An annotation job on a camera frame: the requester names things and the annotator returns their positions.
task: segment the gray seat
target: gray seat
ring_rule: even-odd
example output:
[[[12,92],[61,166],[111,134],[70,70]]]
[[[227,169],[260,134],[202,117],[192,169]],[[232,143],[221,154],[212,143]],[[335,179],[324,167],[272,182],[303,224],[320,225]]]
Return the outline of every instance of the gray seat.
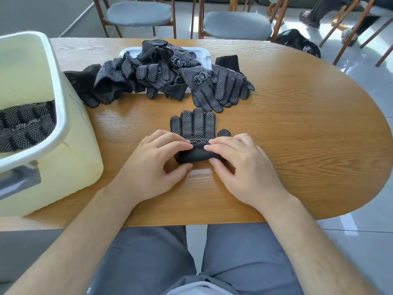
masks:
[[[171,20],[172,7],[160,2],[120,2],[108,9],[106,18],[118,26],[160,26]]]
[[[272,35],[269,20],[257,13],[213,11],[205,15],[203,26],[219,39],[266,40]]]

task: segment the hand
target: hand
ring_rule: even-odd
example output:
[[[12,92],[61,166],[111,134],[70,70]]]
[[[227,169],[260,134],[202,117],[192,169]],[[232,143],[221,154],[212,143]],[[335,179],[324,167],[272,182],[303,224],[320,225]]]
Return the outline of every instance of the hand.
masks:
[[[206,151],[221,155],[236,168],[232,174],[220,160],[209,159],[225,187],[243,203],[259,210],[289,195],[268,156],[248,134],[223,136],[209,143]]]
[[[108,185],[118,194],[131,196],[136,205],[170,190],[193,167],[185,163],[171,173],[164,164],[178,151],[193,146],[178,134],[157,130],[146,136],[123,165],[115,179]]]

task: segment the bin rim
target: bin rim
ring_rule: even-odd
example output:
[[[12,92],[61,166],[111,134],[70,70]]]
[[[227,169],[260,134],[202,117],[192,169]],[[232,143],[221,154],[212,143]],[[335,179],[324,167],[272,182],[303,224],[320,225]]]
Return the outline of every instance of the bin rim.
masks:
[[[53,94],[55,96],[56,126],[53,132],[45,140],[38,143],[37,145],[0,159],[0,173],[6,172],[24,164],[28,164],[32,160],[36,160],[44,155],[47,155],[64,141],[68,132],[70,131],[70,121],[67,114],[64,93],[60,79],[61,71],[48,37],[41,32],[24,31],[3,35],[0,36],[0,39],[19,35],[36,36],[40,39],[42,46],[44,47],[52,79]]]

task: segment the forearm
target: forearm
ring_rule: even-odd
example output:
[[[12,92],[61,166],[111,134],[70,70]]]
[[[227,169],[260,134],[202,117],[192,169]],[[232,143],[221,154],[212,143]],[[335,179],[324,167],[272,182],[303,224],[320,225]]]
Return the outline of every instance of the forearm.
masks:
[[[97,192],[6,295],[86,294],[98,264],[134,206],[113,189]]]
[[[292,195],[266,218],[306,294],[374,294],[375,291]]]

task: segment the white tray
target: white tray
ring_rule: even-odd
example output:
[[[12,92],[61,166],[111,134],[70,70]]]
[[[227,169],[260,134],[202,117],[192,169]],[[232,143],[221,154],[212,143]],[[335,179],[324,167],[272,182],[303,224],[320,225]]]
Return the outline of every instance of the white tray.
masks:
[[[210,53],[207,49],[204,48],[191,48],[191,47],[182,47],[183,49],[186,49],[188,51],[193,51],[194,53],[196,53],[196,60],[200,63],[202,63],[202,66],[206,69],[211,69],[211,59],[210,59]],[[141,52],[142,52],[142,47],[141,46],[133,46],[130,48],[125,48],[123,49],[120,54],[119,57],[123,57],[124,53],[126,51],[130,52],[130,55],[133,58],[136,58],[136,56],[138,56]],[[191,93],[190,88],[187,88],[187,90],[185,91],[186,93]]]

